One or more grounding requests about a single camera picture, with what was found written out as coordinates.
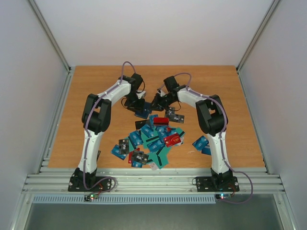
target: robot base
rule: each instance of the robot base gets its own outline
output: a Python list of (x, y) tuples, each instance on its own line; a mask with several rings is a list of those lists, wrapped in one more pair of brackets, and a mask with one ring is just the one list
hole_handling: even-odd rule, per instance
[(211, 169), (212, 176), (195, 178), (197, 192), (236, 192), (240, 191), (238, 180), (232, 171), (217, 174)]
[[(92, 174), (86, 173), (85, 174), (85, 182), (86, 186), (92, 187), (95, 183), (100, 181), (101, 179), (105, 178), (104, 176), (96, 176), (96, 171)], [(112, 186), (112, 180), (111, 179), (105, 179), (100, 182), (102, 185), (102, 189), (100, 185), (95, 186), (91, 190), (87, 190), (83, 185), (83, 172), (76, 168), (75, 172), (71, 176), (71, 179), (69, 181), (68, 185), (68, 191), (69, 192), (99, 192), (99, 191), (106, 191), (111, 188)]]

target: aluminum frame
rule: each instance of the aluminum frame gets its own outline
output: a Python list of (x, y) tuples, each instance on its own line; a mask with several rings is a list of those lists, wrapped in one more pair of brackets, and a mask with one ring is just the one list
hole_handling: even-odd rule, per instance
[(55, 137), (57, 135), (58, 128), (59, 128), (60, 119), (62, 117), (64, 107), (65, 107), (65, 102), (66, 102), (68, 92), (69, 92), (69, 88), (71, 86), (71, 81), (74, 75), (74, 71), (75, 71), (75, 67), (71, 68), (71, 70), (67, 74), (65, 81), (63, 83), (61, 93), (57, 101), (57, 106), (52, 116), (52, 122), (48, 129), (49, 130), (48, 135), (44, 143), (44, 148), (43, 148), (43, 152), (41, 155), (41, 161), (39, 162), (39, 165), (36, 167), (36, 173), (39, 173), (44, 159), (50, 157), (51, 155), (52, 148), (55, 142)]
[[(244, 170), (252, 179), (255, 194), (285, 194), (279, 175), (268, 175), (265, 168), (237, 168)], [(73, 169), (50, 169), (40, 174), (28, 175), (23, 194), (80, 194), (68, 192), (68, 182)], [(192, 181), (197, 176), (211, 176), (208, 168), (182, 169), (98, 169), (98, 176), (113, 176), (118, 185), (109, 194), (200, 194)], [(240, 192), (250, 194), (249, 180), (235, 173)]]
[(52, 32), (51, 32), (51, 30), (50, 30), (46, 20), (44, 19), (44, 16), (41, 13), (37, 3), (35, 2), (35, 0), (27, 0), (27, 1), (29, 3), (30, 7), (32, 8), (32, 10), (33, 10), (37, 20), (39, 21), (39, 23), (41, 24), (43, 30), (45, 31), (49, 41), (51, 42), (52, 46), (54, 47), (56, 53), (58, 54), (59, 58), (61, 59), (61, 61), (62, 61), (63, 65), (64, 65), (66, 71), (69, 72), (71, 68), (70, 68), (66, 58), (64, 57), (64, 55), (63, 55), (63, 53), (62, 53), (62, 51), (61, 51), (61, 49), (60, 49), (56, 39), (54, 38), (54, 36), (53, 36), (53, 34), (52, 34)]
[(243, 57), (241, 58), (238, 66), (237, 66), (237, 70), (241, 70), (242, 67), (244, 66), (247, 58), (249, 57), (251, 51), (253, 50), (253, 48), (255, 47), (256, 43), (258, 42), (260, 36), (262, 35), (264, 29), (266, 28), (267, 24), (269, 23), (271, 17), (273, 16), (274, 12), (276, 11), (279, 3), (281, 2), (281, 0), (273, 0), (268, 11), (266, 12), (266, 14), (264, 15), (257, 31), (255, 32), (253, 38), (251, 39)]

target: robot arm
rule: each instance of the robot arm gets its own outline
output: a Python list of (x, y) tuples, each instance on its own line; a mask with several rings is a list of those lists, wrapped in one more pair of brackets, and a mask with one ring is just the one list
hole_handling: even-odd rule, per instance
[[(226, 131), (222, 133), (222, 141), (221, 141), (220, 136), (218, 135), (218, 133), (221, 130), (216, 130), (213, 127), (211, 127), (211, 125), (209, 124), (210, 119), (213, 119), (213, 117), (215, 116), (214, 113), (212, 115), (210, 114), (210, 110), (214, 106), (213, 102), (209, 101), (208, 99), (204, 99), (203, 97), (199, 95), (193, 94), (190, 88), (188, 88), (188, 90), (186, 88), (179, 90), (177, 95), (178, 95), (178, 100), (180, 102), (187, 103), (190, 106), (197, 109), (199, 125), (202, 131), (205, 134), (207, 134), (207, 138), (210, 144), (210, 150), (211, 150), (211, 156), (212, 156), (212, 170), (216, 172), (217, 174), (225, 173), (229, 171), (229, 168), (225, 164), (225, 161), (226, 161), (228, 165), (230, 165), (228, 162), (228, 157), (227, 157), (227, 152), (226, 152), (226, 143), (225, 143)], [(213, 98), (217, 100), (220, 104), (222, 104), (218, 96), (215, 95), (213, 96)], [(223, 116), (219, 114), (218, 112), (216, 112), (216, 115), (220, 116), (220, 118), (222, 118)], [(218, 125), (219, 127), (221, 125), (223, 127), (224, 119), (223, 119), (223, 122), (221, 122)], [(225, 159), (223, 159), (223, 155), (221, 153), (222, 144), (223, 144)]]
[(225, 122), (225, 113), (223, 114), (224, 111), (217, 105), (218, 103), (223, 107), (219, 96), (202, 95), (185, 85), (180, 86), (174, 76), (166, 78), (164, 84), (168, 93), (164, 94), (158, 90), (152, 101), (152, 110), (167, 110), (174, 102), (187, 103), (196, 108), (200, 128), (209, 140), (212, 156), (211, 181), (214, 189), (218, 191), (233, 179), (226, 152), (226, 130), (220, 134), (228, 123), (228, 118), (226, 116)]
[(87, 187), (92, 188), (99, 181), (96, 177), (98, 149), (101, 138), (111, 122), (111, 107), (125, 96), (125, 105), (128, 109), (141, 111), (145, 102), (145, 91), (140, 92), (138, 88), (142, 82), (142, 77), (134, 73), (131, 77), (123, 76), (122, 80), (118, 80), (105, 92), (88, 95), (82, 115), (85, 128), (82, 157), (71, 177), (69, 191), (85, 192), (88, 190)]
[[(123, 80), (121, 84), (119, 84), (119, 80), (118, 80), (107, 91), (109, 91), (110, 89), (112, 89), (114, 87), (116, 87), (116, 88), (114, 90), (112, 90), (111, 93), (107, 93), (106, 96), (103, 97), (102, 103), (99, 106), (100, 112), (94, 113), (91, 117), (91, 120), (90, 120), (89, 126), (88, 126), (88, 132), (90, 133), (90, 136), (87, 134), (86, 131), (84, 131), (85, 140), (84, 140), (84, 145), (83, 145), (82, 157), (81, 157), (81, 160), (80, 160), (78, 167), (83, 171), (84, 155), (85, 155), (85, 151), (86, 151), (86, 165), (85, 165), (85, 172), (86, 173), (92, 174), (97, 169), (97, 163), (96, 162), (97, 162), (97, 155), (98, 155), (98, 150), (99, 150), (99, 146), (100, 146), (100, 141), (101, 141), (103, 134), (105, 133), (105, 130), (108, 128), (110, 121), (111, 121), (111, 107), (120, 98), (129, 94), (130, 90), (131, 90), (131, 84), (126, 80)], [(91, 104), (91, 106), (90, 106), (91, 109), (92, 109), (92, 106), (93, 106), (92, 105), (93, 102), (95, 102), (103, 94), (105, 94), (105, 92), (102, 92), (98, 95), (90, 94), (88, 96), (87, 103)], [(85, 112), (85, 109), (84, 109), (83, 114), (84, 114), (83, 122), (85, 124), (86, 123), (85, 120), (88, 117), (87, 113)], [(100, 123), (100, 125), (97, 125), (97, 122), (99, 122), (99, 117), (100, 117), (99, 115), (104, 116), (100, 119), (100, 121), (103, 120), (106, 123), (106, 124), (104, 124), (105, 127), (103, 127), (102, 123)]]

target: pile of cards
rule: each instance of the pile of cards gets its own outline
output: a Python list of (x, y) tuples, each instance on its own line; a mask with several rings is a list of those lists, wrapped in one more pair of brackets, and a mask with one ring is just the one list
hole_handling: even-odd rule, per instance
[(192, 145), (197, 149), (197, 151), (201, 151), (202, 154), (211, 156), (209, 141), (204, 136), (198, 138)]
[(173, 146), (183, 143), (185, 132), (181, 128), (169, 126), (169, 118), (151, 115), (149, 122), (136, 122), (141, 130), (143, 148), (148, 149), (147, 164), (152, 170), (162, 169), (168, 164), (167, 154)]
[[(135, 122), (136, 129), (127, 138), (120, 139), (111, 153), (124, 160), (127, 156), (128, 163), (132, 167), (141, 168), (148, 164), (152, 170), (162, 169), (168, 164), (167, 154), (173, 146), (183, 144), (185, 132), (181, 128), (169, 126), (169, 121), (183, 123), (183, 120), (175, 119), (175, 109), (171, 107), (169, 117), (159, 117), (158, 115), (149, 116), (149, 120)], [(148, 153), (140, 151), (138, 146), (148, 149)]]

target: red card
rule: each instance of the red card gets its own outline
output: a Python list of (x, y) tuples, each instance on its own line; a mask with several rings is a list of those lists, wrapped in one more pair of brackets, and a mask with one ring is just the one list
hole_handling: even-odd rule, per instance
[(132, 163), (132, 160), (131, 160), (132, 152), (133, 152), (133, 151), (131, 151), (131, 152), (129, 153), (129, 156), (128, 156), (128, 164), (131, 164), (131, 163)]
[(180, 140), (179, 134), (175, 133), (173, 135), (170, 135), (170, 136), (164, 138), (164, 142), (165, 142), (165, 145), (167, 147), (171, 147), (173, 145), (176, 145), (176, 144), (180, 143), (181, 140)]
[(154, 117), (153, 119), (154, 126), (167, 126), (169, 123), (169, 119), (167, 117)]

